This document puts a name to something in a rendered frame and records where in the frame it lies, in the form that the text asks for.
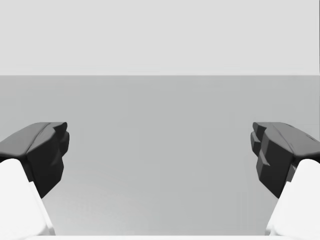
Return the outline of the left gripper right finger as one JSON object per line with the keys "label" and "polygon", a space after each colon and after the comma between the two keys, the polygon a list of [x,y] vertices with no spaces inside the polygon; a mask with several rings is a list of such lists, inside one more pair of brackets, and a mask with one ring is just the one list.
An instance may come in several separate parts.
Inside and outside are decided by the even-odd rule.
{"label": "left gripper right finger", "polygon": [[268,236],[320,236],[320,141],[283,122],[254,122],[259,181],[278,199]]}

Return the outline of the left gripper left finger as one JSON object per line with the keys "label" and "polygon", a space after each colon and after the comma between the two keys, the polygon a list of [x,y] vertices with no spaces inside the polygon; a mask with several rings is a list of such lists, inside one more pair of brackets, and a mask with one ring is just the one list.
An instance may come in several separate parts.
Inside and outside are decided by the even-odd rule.
{"label": "left gripper left finger", "polygon": [[42,199],[62,179],[66,122],[37,122],[0,141],[0,236],[54,236]]}

